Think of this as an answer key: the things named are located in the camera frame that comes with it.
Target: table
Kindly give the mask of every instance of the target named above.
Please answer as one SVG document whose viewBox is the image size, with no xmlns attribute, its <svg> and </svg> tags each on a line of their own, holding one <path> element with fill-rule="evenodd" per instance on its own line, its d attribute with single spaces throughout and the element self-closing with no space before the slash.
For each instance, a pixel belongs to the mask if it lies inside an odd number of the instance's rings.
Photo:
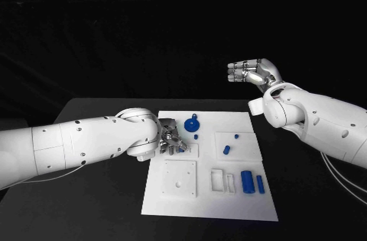
<svg viewBox="0 0 367 241">
<path fill-rule="evenodd" d="M 122 109 L 248 111 L 247 100 L 73 99 L 54 123 Z M 125 153 L 70 175 L 9 188 L 0 203 L 1 240 L 243 240 L 342 238 L 365 233 L 367 208 L 340 189 L 316 150 L 250 116 L 279 222 L 142 216 L 149 161 Z M 57 176 L 68 170 L 41 176 Z"/>
</svg>

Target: robotic hand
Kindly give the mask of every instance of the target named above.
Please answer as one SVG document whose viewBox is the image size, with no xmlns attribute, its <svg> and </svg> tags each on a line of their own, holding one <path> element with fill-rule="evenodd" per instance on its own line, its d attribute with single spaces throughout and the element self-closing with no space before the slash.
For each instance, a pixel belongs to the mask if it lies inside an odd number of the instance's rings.
<svg viewBox="0 0 367 241">
<path fill-rule="evenodd" d="M 267 59 L 227 64 L 230 82 L 250 82 L 263 97 L 248 102 L 251 115 L 293 132 L 330 157 L 367 168 L 367 110 L 327 96 L 312 94 L 281 80 Z"/>
<path fill-rule="evenodd" d="M 173 119 L 156 119 L 143 108 L 116 116 L 80 119 L 41 127 L 0 132 L 0 190 L 37 175 L 119 156 L 125 151 L 138 161 L 186 150 Z"/>
</svg>

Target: black background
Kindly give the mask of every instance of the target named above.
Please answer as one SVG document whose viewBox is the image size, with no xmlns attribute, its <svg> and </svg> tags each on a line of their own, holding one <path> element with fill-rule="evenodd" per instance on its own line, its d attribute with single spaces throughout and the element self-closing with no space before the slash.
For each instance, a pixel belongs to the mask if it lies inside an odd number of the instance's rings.
<svg viewBox="0 0 367 241">
<path fill-rule="evenodd" d="M 365 108 L 363 20 L 365 0 L 0 0 L 0 117 L 50 124 L 76 97 L 254 99 L 225 78 L 253 58 Z"/>
</svg>

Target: white platform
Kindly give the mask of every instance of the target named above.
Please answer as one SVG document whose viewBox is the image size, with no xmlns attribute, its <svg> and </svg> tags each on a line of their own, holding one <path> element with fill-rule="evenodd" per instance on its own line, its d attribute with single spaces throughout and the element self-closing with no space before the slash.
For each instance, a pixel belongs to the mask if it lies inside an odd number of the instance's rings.
<svg viewBox="0 0 367 241">
<path fill-rule="evenodd" d="M 197 114 L 199 129 L 189 133 L 184 129 L 184 121 L 191 118 L 192 113 Z M 175 119 L 184 142 L 198 144 L 198 157 L 188 159 L 181 153 L 172 156 L 162 155 L 159 149 L 156 150 L 155 158 L 149 162 L 140 214 L 277 221 L 261 162 L 218 161 L 215 155 L 215 132 L 253 133 L 248 113 L 159 111 L 158 118 Z M 192 197 L 172 197 L 162 193 L 165 160 L 195 161 L 195 195 Z M 222 170 L 224 193 L 221 194 L 209 190 L 211 169 Z M 243 170 L 251 171 L 256 190 L 253 194 L 244 194 L 241 191 L 240 172 Z M 232 174 L 234 194 L 227 193 L 227 174 Z M 256 175 L 261 175 L 264 194 L 258 193 Z"/>
</svg>

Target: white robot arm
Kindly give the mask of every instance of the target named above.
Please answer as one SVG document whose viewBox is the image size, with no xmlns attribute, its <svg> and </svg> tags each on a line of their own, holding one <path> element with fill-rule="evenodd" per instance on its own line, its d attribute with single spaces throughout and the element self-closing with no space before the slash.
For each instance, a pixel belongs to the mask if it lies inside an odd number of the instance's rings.
<svg viewBox="0 0 367 241">
<path fill-rule="evenodd" d="M 57 170 L 119 156 L 138 161 L 173 148 L 186 150 L 173 119 L 156 119 L 143 108 L 97 118 L 0 132 L 0 190 Z"/>
<path fill-rule="evenodd" d="M 289 130 L 330 157 L 367 168 L 367 110 L 327 96 L 312 94 L 281 81 L 267 59 L 230 63 L 228 81 L 257 85 L 263 97 L 248 102 L 251 115 Z"/>
</svg>

